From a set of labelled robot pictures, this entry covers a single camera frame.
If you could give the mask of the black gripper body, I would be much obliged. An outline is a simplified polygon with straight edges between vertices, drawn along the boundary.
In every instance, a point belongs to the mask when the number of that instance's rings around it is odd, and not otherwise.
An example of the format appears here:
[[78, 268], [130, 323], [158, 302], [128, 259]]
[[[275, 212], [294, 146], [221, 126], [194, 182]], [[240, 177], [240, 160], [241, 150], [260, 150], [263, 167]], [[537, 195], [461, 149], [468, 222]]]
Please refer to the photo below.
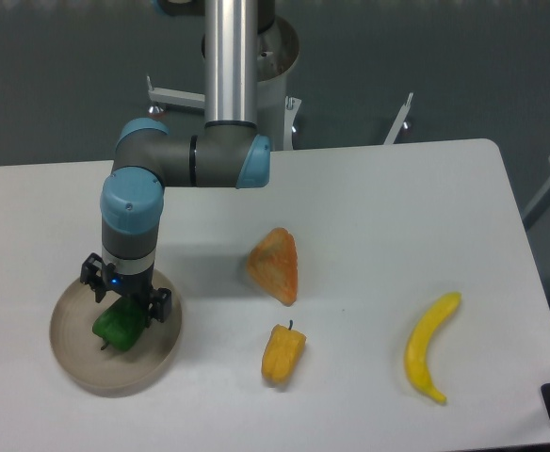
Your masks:
[[133, 260], [117, 258], [110, 253], [106, 257], [104, 261], [101, 256], [92, 253], [81, 266], [80, 282], [89, 286], [91, 281], [102, 280], [106, 293], [114, 292], [122, 298], [147, 304], [154, 288], [155, 252]]

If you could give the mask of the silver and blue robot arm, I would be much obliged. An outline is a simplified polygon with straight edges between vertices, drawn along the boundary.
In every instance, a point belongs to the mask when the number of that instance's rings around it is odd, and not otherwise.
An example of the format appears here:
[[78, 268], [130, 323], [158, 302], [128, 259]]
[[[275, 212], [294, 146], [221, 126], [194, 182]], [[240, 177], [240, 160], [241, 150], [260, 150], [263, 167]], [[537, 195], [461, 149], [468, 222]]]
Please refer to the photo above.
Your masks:
[[109, 292], [137, 304], [143, 326], [165, 322], [171, 291], [153, 286], [159, 222], [168, 187], [263, 187], [269, 137], [257, 127], [258, 39], [275, 20], [271, 1], [206, 1], [204, 121], [200, 136], [171, 137], [159, 121], [122, 129], [100, 196], [102, 252], [83, 263], [80, 281], [97, 302]]

